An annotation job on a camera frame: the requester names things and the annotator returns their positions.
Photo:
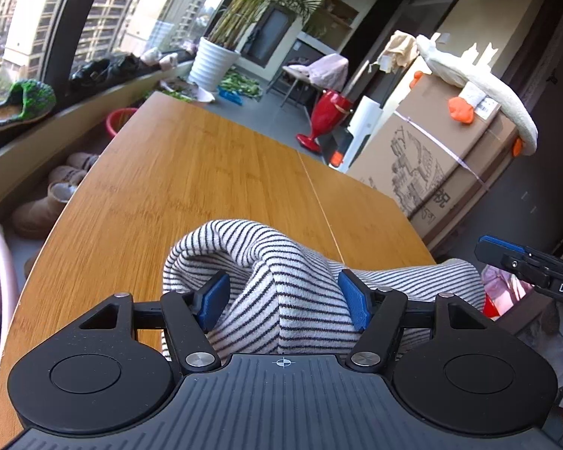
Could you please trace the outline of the tan suede boots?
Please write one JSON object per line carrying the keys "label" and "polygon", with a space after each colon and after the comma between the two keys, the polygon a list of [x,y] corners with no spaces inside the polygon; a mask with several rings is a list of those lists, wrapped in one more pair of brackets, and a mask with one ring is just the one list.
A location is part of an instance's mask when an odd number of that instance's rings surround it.
{"label": "tan suede boots", "polygon": [[13,212],[13,230],[26,239],[46,238],[98,159],[99,154],[87,152],[68,156],[63,166],[57,166],[48,174],[45,196],[24,203]]}

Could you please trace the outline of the black shoe on sill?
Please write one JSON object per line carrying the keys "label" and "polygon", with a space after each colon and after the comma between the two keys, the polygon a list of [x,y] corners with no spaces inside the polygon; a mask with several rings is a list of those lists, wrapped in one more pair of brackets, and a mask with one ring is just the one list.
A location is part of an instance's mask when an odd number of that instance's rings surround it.
{"label": "black shoe on sill", "polygon": [[70,77],[71,90],[92,89],[104,83],[108,76],[110,60],[107,58],[94,60],[82,65]]}

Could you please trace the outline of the grey striped sweater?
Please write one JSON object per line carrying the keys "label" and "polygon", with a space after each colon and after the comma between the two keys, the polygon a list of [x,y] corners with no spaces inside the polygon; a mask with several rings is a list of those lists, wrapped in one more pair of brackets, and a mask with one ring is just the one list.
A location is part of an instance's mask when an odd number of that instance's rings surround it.
{"label": "grey striped sweater", "polygon": [[230,299],[207,338],[232,354],[337,354],[360,334],[337,278],[345,267],[248,219],[216,219],[185,235],[163,265],[163,291],[197,291],[217,271]]}

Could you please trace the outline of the red plastic basin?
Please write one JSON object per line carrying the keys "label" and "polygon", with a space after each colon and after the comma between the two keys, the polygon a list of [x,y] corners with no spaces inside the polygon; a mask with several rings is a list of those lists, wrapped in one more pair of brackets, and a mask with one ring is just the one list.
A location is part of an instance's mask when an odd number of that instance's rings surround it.
{"label": "red plastic basin", "polygon": [[137,112],[137,108],[121,108],[112,111],[105,119],[105,129],[111,138],[115,138],[123,126]]}

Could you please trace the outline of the white ribbed plant pot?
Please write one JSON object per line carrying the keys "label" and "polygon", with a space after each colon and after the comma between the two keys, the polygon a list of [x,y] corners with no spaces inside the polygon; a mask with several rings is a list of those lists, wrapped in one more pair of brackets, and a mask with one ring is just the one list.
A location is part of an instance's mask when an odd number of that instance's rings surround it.
{"label": "white ribbed plant pot", "polygon": [[217,86],[239,57],[238,52],[220,47],[202,37],[189,73],[189,80],[203,90],[215,93]]}

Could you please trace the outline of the large cardboard box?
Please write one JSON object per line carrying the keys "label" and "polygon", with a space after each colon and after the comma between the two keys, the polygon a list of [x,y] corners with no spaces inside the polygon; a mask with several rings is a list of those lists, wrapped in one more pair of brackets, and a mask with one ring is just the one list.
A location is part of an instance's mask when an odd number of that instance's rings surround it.
{"label": "large cardboard box", "polygon": [[471,124],[453,120],[449,100],[459,91],[423,75],[348,169],[350,177],[393,199],[426,244],[487,189],[518,137],[490,100]]}

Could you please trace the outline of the folding chair with pink cloth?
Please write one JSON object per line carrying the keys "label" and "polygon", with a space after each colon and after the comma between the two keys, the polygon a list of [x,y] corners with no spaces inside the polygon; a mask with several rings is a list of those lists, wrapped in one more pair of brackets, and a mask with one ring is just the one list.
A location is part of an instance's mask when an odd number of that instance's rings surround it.
{"label": "folding chair with pink cloth", "polygon": [[346,84],[349,71],[349,60],[340,54],[328,54],[317,59],[312,64],[286,64],[280,67],[280,73],[266,87],[266,93],[273,88],[276,80],[283,74],[293,79],[290,88],[283,97],[283,106],[291,96],[298,83],[316,89],[319,93],[326,90],[340,92]]}

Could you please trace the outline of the green vegetables on floor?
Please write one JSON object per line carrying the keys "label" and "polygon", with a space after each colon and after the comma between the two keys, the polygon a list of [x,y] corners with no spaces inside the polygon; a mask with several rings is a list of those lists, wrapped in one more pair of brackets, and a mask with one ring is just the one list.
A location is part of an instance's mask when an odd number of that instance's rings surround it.
{"label": "green vegetables on floor", "polygon": [[262,87],[260,82],[248,75],[232,68],[223,76],[223,80],[217,86],[220,94],[226,96],[246,96],[252,100],[260,100]]}

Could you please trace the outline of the white plush goose toy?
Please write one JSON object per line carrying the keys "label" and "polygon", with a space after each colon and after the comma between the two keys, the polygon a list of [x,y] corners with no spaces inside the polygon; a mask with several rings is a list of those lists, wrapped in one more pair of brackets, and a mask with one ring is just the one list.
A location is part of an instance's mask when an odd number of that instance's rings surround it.
{"label": "white plush goose toy", "polygon": [[519,96],[506,83],[462,57],[438,50],[436,44],[423,34],[416,37],[415,43],[428,68],[446,83],[458,87],[473,83],[485,96],[499,103],[506,117],[516,125],[523,141],[523,155],[534,155],[538,145],[538,129]]}

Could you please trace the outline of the white basin with greens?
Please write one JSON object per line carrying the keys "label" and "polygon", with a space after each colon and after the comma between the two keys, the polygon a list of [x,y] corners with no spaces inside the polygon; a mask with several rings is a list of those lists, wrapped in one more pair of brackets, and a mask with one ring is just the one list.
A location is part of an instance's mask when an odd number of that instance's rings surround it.
{"label": "white basin with greens", "polygon": [[161,79],[157,87],[163,93],[190,103],[205,105],[215,101],[215,97],[210,91],[203,90],[198,84],[188,82],[180,77]]}

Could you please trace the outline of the far green knitted slipper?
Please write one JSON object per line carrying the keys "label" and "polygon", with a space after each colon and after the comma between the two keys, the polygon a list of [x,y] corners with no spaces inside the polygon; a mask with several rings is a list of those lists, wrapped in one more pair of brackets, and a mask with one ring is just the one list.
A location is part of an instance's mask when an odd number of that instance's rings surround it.
{"label": "far green knitted slipper", "polygon": [[39,121],[56,104],[57,97],[50,85],[35,79],[19,80],[0,102],[0,132]]}

